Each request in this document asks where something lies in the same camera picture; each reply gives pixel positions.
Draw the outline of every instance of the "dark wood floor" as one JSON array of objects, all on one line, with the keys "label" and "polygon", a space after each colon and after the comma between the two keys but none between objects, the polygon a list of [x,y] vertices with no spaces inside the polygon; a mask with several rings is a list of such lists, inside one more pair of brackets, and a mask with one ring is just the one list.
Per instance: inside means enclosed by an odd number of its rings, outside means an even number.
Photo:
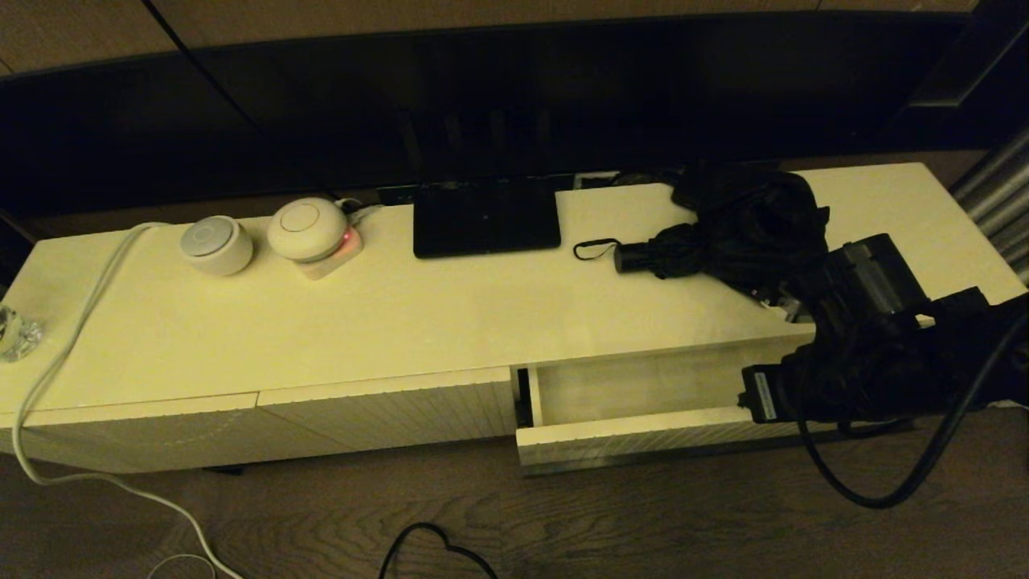
[{"label": "dark wood floor", "polygon": [[[1029,577],[1027,413],[969,417],[923,488],[886,512],[846,503],[802,448],[522,478],[513,439],[133,477],[192,509],[248,579],[376,577],[393,537],[433,521],[501,578]],[[873,493],[926,431],[824,445]],[[144,578],[198,552],[183,521],[102,483],[40,488],[0,458],[0,577]],[[176,562],[162,579],[203,578]],[[416,534],[391,577],[483,577]]]}]

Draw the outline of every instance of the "white cable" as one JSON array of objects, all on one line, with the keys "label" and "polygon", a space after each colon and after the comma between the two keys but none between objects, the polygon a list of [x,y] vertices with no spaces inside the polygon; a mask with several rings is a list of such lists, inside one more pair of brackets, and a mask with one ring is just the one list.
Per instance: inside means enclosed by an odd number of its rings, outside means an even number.
[{"label": "white cable", "polygon": [[365,217],[375,213],[376,211],[382,209],[382,205],[368,205],[351,213],[347,218],[350,220],[350,224],[356,225],[357,223],[364,220]]},{"label": "white cable", "polygon": [[342,198],[336,198],[335,201],[332,202],[332,204],[343,209],[343,206],[346,205],[348,201],[353,201],[354,203],[357,203],[359,205],[364,205],[364,202],[356,196],[344,196]]},{"label": "white cable", "polygon": [[126,233],[125,238],[121,239],[121,242],[118,244],[117,248],[114,249],[114,252],[111,254],[110,258],[107,259],[107,263],[104,265],[104,268],[100,274],[100,277],[97,279],[96,285],[94,285],[93,287],[93,292],[90,293],[90,297],[86,299],[85,305],[82,307],[82,313],[79,315],[78,322],[75,323],[75,327],[72,330],[71,337],[68,338],[67,343],[65,343],[64,348],[61,349],[61,352],[58,353],[58,355],[54,358],[54,361],[50,362],[49,366],[46,367],[46,370],[43,371],[43,373],[40,374],[39,378],[36,379],[36,383],[32,386],[32,389],[29,390],[29,394],[26,395],[25,400],[22,401],[22,405],[17,408],[17,414],[14,418],[14,424],[10,430],[11,443],[14,448],[14,457],[17,458],[19,464],[22,465],[22,470],[24,470],[25,474],[30,479],[32,479],[32,481],[35,482],[36,484],[40,484],[42,486],[52,486],[57,484],[64,484],[66,482],[74,482],[77,480],[102,480],[104,482],[109,482],[115,486],[118,486],[122,491],[131,493],[137,497],[142,497],[143,499],[148,499],[155,503],[159,503],[168,507],[169,509],[172,509],[173,511],[181,514],[186,518],[186,520],[189,521],[189,524],[192,526],[193,531],[197,532],[197,538],[200,540],[200,545],[201,547],[203,547],[204,553],[207,554],[207,557],[211,560],[211,563],[221,571],[224,571],[226,574],[228,574],[229,577],[233,577],[234,579],[243,579],[242,575],[233,571],[228,566],[221,563],[221,560],[219,560],[218,557],[214,555],[214,552],[211,550],[210,545],[208,545],[207,543],[207,538],[204,537],[204,531],[201,529],[200,523],[197,522],[197,519],[189,513],[189,511],[185,510],[179,505],[176,505],[175,503],[167,499],[153,495],[152,493],[147,493],[145,491],[140,491],[138,488],[135,488],[131,486],[129,483],[125,482],[123,480],[113,475],[105,473],[80,473],[80,474],[67,475],[56,478],[45,478],[43,476],[40,476],[39,473],[35,471],[35,469],[32,466],[32,463],[29,462],[29,459],[25,454],[25,448],[22,447],[22,427],[25,425],[25,420],[29,414],[29,410],[35,404],[36,399],[39,398],[39,395],[42,394],[43,387],[49,384],[49,378],[61,367],[61,365],[64,364],[65,360],[67,360],[68,358],[68,355],[71,354],[72,349],[75,347],[75,342],[78,341],[79,334],[82,333],[82,327],[85,326],[85,321],[88,320],[90,315],[93,313],[93,309],[96,307],[97,302],[100,301],[100,296],[103,294],[104,288],[107,286],[109,278],[117,268],[117,263],[123,256],[126,249],[144,230],[165,224],[167,223],[147,222],[147,223],[140,223],[132,227],[129,230],[129,232]]},{"label": "white cable", "polygon": [[162,567],[165,567],[166,563],[171,563],[171,562],[173,562],[173,560],[175,560],[177,558],[196,558],[196,559],[200,559],[200,560],[204,562],[205,565],[207,565],[208,567],[211,568],[211,579],[218,579],[218,572],[214,570],[214,564],[212,564],[210,559],[204,558],[204,557],[202,557],[200,555],[194,555],[192,553],[179,553],[177,555],[172,555],[170,557],[165,557],[164,560],[162,560],[161,563],[158,563],[156,566],[154,566],[153,569],[150,570],[150,574],[146,576],[146,579],[153,579],[153,575],[155,573],[157,573],[157,571]]}]

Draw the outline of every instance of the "drawer front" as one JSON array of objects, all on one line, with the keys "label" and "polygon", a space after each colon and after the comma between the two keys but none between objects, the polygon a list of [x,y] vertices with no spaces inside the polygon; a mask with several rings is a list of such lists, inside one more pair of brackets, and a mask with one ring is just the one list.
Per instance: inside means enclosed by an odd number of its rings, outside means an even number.
[{"label": "drawer front", "polygon": [[[113,473],[239,465],[346,450],[331,439],[256,408],[256,395],[234,395],[175,401],[164,405],[167,408],[147,403],[110,412],[41,412],[30,417],[25,447],[33,459]],[[0,430],[0,451],[13,453],[9,428]]]},{"label": "drawer front", "polygon": [[[833,428],[811,425],[812,432]],[[518,448],[531,467],[793,436],[795,425],[755,425],[746,410],[714,408],[522,429]]]},{"label": "drawer front", "polygon": [[[736,406],[740,369],[774,362],[804,336],[530,368],[533,428],[518,432],[525,467],[795,437]],[[813,432],[835,429],[812,425]]]},{"label": "drawer front", "polygon": [[411,446],[514,433],[507,368],[493,382],[400,389],[318,400],[263,401],[260,408],[335,441],[348,451]]}]

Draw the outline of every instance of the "white speaker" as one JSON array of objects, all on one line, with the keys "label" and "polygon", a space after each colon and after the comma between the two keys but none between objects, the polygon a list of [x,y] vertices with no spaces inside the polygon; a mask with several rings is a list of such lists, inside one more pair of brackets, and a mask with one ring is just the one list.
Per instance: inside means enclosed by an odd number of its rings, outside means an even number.
[{"label": "white speaker", "polygon": [[268,243],[310,279],[321,279],[360,253],[360,233],[343,209],[308,196],[283,205],[268,224]]},{"label": "white speaker", "polygon": [[182,233],[179,249],[186,262],[211,275],[233,275],[247,266],[253,241],[240,222],[226,215],[201,219]]}]

